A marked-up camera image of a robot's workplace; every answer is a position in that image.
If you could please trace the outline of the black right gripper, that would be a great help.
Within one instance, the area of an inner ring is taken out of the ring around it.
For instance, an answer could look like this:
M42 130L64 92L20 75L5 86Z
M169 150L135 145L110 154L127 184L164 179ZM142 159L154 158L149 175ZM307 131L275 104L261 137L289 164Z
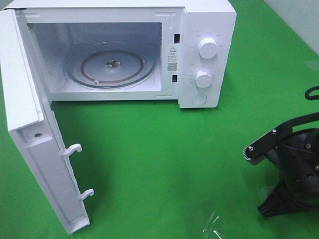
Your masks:
M319 132L300 130L281 138L278 156L286 185L278 183L257 207L262 218L318 210L319 206L306 205L292 196L319 195Z

